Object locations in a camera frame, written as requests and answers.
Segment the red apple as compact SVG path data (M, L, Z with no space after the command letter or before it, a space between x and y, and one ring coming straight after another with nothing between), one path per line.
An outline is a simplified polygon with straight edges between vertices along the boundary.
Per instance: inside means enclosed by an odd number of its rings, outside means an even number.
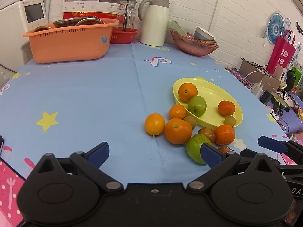
M227 152L231 151L227 146L222 146L219 147L217 150L219 150L220 152L226 154Z

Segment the large orange with stem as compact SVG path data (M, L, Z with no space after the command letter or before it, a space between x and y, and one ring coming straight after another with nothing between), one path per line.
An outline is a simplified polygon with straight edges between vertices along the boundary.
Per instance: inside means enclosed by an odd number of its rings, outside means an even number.
M217 145L229 145L235 140L235 131L232 126L223 124L215 129L215 136Z

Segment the dark red tomato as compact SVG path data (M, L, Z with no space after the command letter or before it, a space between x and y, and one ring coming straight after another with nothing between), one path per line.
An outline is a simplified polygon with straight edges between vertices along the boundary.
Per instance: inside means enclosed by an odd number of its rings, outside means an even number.
M209 141L213 144L216 139L216 134L214 130L209 128L202 128L198 131L198 134L202 134L209 139Z

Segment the green mango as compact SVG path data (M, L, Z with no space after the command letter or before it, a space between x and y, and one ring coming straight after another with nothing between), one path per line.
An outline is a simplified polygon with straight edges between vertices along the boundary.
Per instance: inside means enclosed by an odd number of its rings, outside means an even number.
M211 141L205 135L196 134L186 143L185 148L188 156L194 162L205 165L206 162L201 158L200 154L200 149L203 143L212 145Z

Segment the brown longan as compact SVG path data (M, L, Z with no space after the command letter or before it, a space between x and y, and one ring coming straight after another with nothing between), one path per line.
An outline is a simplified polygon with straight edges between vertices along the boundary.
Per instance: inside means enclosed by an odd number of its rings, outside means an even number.
M196 128L197 126L197 121L192 116L186 116L184 121L187 121L191 125L192 129Z
M236 119L234 116L226 116L224 120L224 124L234 127L236 124Z

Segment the orange persimmon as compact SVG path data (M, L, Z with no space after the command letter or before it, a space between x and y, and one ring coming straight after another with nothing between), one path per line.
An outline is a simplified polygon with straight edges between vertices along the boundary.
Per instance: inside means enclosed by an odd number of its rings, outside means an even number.
M164 128L166 140L174 145L187 143L192 137L192 132L190 123L178 118L169 120Z

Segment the small orange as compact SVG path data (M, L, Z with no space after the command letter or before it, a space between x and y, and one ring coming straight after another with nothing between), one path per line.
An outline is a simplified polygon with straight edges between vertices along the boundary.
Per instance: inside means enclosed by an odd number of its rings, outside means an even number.
M178 89L179 98L188 103L194 96L198 95L196 86L192 83L186 82Z
M178 118L184 119L186 117L186 109L183 105L174 105L169 110L169 119Z

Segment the orange fruit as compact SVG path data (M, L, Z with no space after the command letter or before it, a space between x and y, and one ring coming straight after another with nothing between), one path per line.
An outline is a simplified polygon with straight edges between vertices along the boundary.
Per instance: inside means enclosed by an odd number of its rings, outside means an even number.
M165 128L165 119L158 113L153 113L147 116L144 123L145 131L155 137L160 135Z

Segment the mandarin on plate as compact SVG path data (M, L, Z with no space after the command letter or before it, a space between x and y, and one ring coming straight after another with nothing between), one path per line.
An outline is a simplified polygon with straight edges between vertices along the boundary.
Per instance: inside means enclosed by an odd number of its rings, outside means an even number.
M218 104L218 112L223 116L231 116L235 110L236 107L231 101L223 100Z

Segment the round green apple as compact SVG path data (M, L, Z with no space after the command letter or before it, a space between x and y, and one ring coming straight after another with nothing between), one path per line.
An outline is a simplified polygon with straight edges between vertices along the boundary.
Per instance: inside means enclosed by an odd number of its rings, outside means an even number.
M206 108L206 101L201 96L194 96L188 102L188 110L197 117L204 115Z

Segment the white blue ceramic bowl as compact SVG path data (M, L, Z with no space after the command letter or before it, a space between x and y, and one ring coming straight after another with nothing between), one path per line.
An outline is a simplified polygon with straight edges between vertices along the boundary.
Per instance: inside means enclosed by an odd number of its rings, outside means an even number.
M209 31L199 26L196 27L194 38L198 40L205 40L205 41L215 40L215 36L213 36Z

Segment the red plastic basket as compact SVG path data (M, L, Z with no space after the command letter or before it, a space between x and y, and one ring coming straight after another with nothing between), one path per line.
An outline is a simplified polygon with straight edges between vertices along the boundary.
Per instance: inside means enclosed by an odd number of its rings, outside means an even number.
M131 43L139 32L140 30L138 29L126 28L126 30L123 31L122 27L115 27L113 29L110 42L112 44Z

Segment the metal dishes in basket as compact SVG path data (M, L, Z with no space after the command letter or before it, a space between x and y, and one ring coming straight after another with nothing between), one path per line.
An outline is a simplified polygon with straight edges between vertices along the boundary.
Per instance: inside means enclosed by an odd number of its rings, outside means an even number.
M58 28L65 28L65 27L77 27L77 26L92 26L92 25L99 25L101 27L105 26L105 23L95 17L95 16L87 16L87 17L74 17L70 19L61 19L58 21L53 22L49 25L38 26L28 33L38 33L38 32L53 32L55 29Z

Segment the white appliance with screen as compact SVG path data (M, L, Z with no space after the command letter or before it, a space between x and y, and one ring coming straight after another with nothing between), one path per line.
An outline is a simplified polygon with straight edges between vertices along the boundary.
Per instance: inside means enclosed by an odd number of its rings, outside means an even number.
M1 65L17 72L33 58L23 35L48 24L44 3L49 0L23 0L1 9Z

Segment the white thermos jug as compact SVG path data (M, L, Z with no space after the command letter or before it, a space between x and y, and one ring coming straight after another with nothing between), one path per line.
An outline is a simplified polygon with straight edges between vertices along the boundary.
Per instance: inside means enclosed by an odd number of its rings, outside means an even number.
M163 46L169 23L169 0L143 0L139 4L138 17L142 22L140 43Z

